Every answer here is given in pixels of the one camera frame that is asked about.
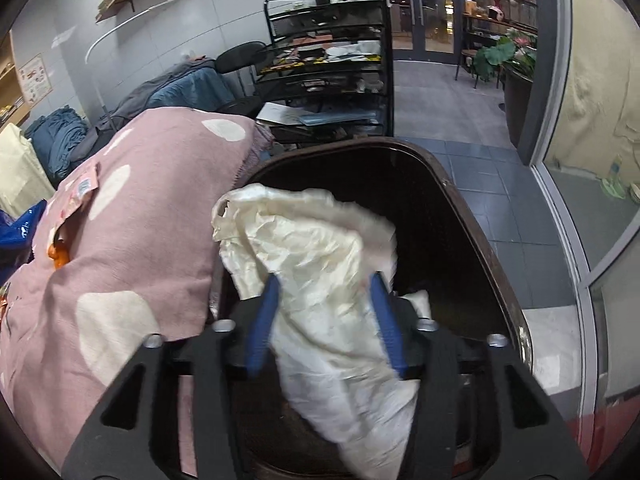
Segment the cream plastic bag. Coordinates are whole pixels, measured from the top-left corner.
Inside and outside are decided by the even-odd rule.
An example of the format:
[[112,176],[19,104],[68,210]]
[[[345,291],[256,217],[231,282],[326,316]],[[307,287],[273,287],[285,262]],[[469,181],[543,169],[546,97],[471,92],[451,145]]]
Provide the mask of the cream plastic bag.
[[357,477],[396,478],[418,384],[390,366],[370,294],[372,274],[394,276],[393,225],[326,190],[261,184],[222,196],[212,225],[241,299],[279,281],[269,343],[285,399]]

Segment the brown plastic trash bin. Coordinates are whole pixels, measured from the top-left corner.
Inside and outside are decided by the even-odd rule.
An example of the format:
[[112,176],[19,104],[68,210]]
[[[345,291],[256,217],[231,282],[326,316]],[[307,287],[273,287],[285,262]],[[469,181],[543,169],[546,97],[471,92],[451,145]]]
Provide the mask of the brown plastic trash bin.
[[[273,157],[242,188],[251,184],[326,190],[395,229],[396,270],[384,280],[408,365],[399,378],[414,380],[418,395],[394,479],[542,474],[530,418],[555,424],[558,416],[530,372],[514,292],[435,157],[390,138],[338,142]],[[270,344],[262,372],[247,374],[245,337],[261,294],[241,299],[224,267],[218,318],[192,341],[198,476],[359,478],[285,399]]]

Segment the pink polka dot blanket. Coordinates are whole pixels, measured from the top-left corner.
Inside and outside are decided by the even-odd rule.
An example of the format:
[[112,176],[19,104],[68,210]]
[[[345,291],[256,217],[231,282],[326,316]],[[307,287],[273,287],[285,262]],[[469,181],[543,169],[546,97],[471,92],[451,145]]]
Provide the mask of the pink polka dot blanket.
[[[145,336],[201,333],[218,252],[213,208],[271,141],[250,118],[152,108],[58,186],[1,318],[3,399],[52,469]],[[54,216],[65,185],[92,162],[99,188],[70,262],[55,270],[47,256]]]

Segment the black metal utility cart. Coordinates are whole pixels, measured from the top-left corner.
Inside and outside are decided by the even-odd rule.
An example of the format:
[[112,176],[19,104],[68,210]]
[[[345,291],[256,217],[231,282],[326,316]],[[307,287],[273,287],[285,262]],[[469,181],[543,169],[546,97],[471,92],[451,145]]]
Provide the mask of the black metal utility cart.
[[255,79],[264,101],[257,119],[277,142],[302,148],[393,135],[388,0],[265,0],[264,15],[270,41]]

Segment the pink snack wrapper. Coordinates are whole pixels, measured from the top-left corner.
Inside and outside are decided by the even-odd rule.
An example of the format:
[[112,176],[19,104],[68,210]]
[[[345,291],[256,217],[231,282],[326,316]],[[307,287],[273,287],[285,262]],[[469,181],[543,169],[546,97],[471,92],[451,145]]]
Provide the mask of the pink snack wrapper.
[[56,240],[64,240],[70,252],[79,231],[81,216],[91,202],[94,192],[99,188],[98,168],[96,162],[80,168],[74,180],[65,185],[66,195],[63,197],[60,210],[54,216],[47,251],[49,245]]

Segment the massage bed with blue cover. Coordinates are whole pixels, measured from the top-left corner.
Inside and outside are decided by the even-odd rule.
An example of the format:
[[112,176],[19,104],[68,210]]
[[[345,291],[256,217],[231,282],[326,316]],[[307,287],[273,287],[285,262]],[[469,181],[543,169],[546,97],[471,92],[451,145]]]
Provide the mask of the massage bed with blue cover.
[[127,94],[114,110],[108,110],[70,152],[70,168],[96,154],[134,118],[150,108],[186,107],[216,112],[235,99],[212,58],[197,58],[172,66]]

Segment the dark blue snack wrapper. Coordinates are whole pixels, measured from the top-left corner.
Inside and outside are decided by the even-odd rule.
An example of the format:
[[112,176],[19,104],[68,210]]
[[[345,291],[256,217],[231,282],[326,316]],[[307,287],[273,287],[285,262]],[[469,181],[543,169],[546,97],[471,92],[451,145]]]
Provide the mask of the dark blue snack wrapper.
[[0,224],[0,283],[2,285],[24,263],[32,258],[32,240],[47,201],[40,200],[27,209],[20,218],[12,219],[1,211]]

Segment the potted green plant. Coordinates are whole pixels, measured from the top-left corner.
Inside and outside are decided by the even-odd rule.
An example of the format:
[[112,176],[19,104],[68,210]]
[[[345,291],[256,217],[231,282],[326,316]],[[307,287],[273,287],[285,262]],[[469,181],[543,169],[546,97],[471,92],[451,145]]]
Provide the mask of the potted green plant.
[[508,28],[490,47],[482,47],[474,56],[473,70],[483,80],[495,76],[503,83],[503,106],[511,143],[521,141],[530,94],[533,89],[537,57],[537,37],[516,28]]

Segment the cream towel on chair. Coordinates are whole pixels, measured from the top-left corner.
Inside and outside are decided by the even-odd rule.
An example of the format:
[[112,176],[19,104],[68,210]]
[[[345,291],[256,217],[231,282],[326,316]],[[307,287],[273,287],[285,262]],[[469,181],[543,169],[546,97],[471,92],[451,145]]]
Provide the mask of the cream towel on chair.
[[1,210],[13,219],[54,194],[32,142],[12,122],[0,136],[0,193]]

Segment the pile of blue towels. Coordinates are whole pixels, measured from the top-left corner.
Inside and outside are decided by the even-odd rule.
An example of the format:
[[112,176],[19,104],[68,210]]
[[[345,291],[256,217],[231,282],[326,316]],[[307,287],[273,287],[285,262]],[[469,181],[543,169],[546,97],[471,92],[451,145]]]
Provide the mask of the pile of blue towels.
[[48,116],[40,116],[24,131],[25,138],[32,142],[40,165],[55,188],[70,173],[70,154],[87,133],[85,119],[68,105]]

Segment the glass double door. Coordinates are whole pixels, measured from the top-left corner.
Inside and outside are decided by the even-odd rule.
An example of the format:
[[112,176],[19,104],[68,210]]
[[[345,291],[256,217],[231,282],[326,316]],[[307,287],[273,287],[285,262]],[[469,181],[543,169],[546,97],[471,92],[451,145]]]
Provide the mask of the glass double door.
[[462,0],[390,0],[394,59],[454,64],[462,6]]

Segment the wooden cubby shelf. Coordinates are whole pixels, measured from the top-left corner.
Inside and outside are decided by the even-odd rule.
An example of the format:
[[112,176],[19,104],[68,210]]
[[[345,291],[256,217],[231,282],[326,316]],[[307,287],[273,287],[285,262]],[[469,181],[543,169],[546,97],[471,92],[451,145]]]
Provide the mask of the wooden cubby shelf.
[[25,101],[18,79],[13,38],[10,32],[1,40],[0,70],[1,128],[4,128],[9,122],[20,126],[29,118],[30,107]]

